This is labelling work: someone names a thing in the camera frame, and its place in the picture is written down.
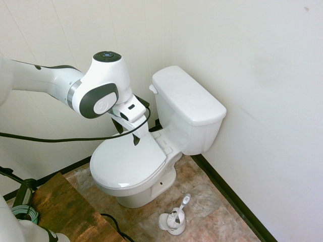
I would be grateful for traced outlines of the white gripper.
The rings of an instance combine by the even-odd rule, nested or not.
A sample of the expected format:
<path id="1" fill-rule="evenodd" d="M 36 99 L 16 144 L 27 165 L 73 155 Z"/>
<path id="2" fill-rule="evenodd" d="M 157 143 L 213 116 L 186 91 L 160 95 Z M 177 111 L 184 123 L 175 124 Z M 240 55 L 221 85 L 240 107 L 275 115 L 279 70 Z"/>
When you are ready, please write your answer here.
<path id="1" fill-rule="evenodd" d="M 146 123 L 145 107 L 113 107 L 108 111 L 113 124 L 119 134 L 122 134 L 124 128 L 132 133 L 133 144 L 137 146 L 140 138 L 148 133 L 148 124 Z"/>

